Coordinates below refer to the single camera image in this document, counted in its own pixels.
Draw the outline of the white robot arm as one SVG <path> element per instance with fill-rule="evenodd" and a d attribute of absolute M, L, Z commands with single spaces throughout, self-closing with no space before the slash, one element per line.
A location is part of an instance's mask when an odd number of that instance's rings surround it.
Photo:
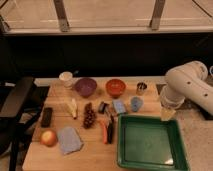
<path fill-rule="evenodd" d="M 160 92 L 165 108 L 178 109 L 189 99 L 200 107 L 206 120 L 213 120 L 213 86 L 206 83 L 208 69 L 200 61 L 171 68 L 165 74 L 166 85 Z"/>

